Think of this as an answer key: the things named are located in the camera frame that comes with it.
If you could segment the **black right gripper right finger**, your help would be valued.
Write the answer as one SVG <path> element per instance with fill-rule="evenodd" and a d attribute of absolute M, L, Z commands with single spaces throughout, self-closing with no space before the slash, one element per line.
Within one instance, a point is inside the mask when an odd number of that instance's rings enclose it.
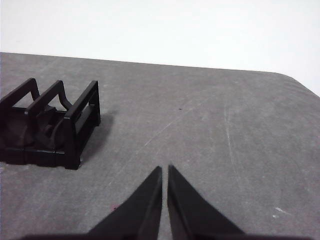
<path fill-rule="evenodd" d="M 245 235 L 210 205 L 172 164 L 168 166 L 167 207 L 174 240 L 214 240 Z"/>

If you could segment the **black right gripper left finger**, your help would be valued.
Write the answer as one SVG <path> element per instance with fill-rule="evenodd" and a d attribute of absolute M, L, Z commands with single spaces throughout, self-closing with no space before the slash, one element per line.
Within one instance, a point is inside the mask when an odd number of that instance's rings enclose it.
<path fill-rule="evenodd" d="M 157 166 L 125 202 L 87 235 L 99 240 L 156 240 L 162 200 L 162 168 Z"/>

